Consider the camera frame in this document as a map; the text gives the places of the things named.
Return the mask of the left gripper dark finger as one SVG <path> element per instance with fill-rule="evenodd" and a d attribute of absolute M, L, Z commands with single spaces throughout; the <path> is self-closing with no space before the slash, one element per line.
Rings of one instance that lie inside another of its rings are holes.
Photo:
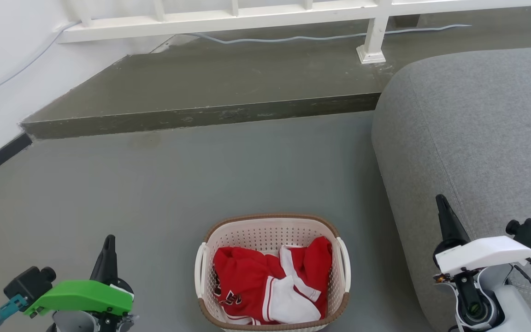
<path fill-rule="evenodd" d="M 118 261 L 116 254 L 116 238 L 108 235 L 95 261 L 90 280 L 110 285 L 118 281 Z"/>

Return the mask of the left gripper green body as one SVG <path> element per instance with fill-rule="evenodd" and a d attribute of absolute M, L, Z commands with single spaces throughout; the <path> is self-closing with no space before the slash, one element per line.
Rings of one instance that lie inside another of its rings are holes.
<path fill-rule="evenodd" d="M 92 280 L 67 280 L 53 286 L 25 311 L 34 317 L 49 311 L 110 312 L 121 315 L 133 307 L 131 293 Z"/>

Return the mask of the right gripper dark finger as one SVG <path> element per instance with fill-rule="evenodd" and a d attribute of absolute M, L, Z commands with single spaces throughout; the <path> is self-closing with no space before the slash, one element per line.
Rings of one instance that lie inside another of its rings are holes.
<path fill-rule="evenodd" d="M 436 195 L 436 204 L 442 241 L 434 250 L 434 255 L 469 243 L 471 240 L 447 198 L 443 194 Z"/>

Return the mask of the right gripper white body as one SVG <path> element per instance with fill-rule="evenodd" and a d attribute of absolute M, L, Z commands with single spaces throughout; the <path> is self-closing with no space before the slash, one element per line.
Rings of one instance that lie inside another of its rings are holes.
<path fill-rule="evenodd" d="M 472 273 L 506 263 L 531 264 L 531 248 L 507 236 L 485 237 L 470 242 L 449 238 L 436 247 L 434 263 L 440 270 L 433 277 L 435 282 L 452 282 L 454 276 L 460 273 Z"/>

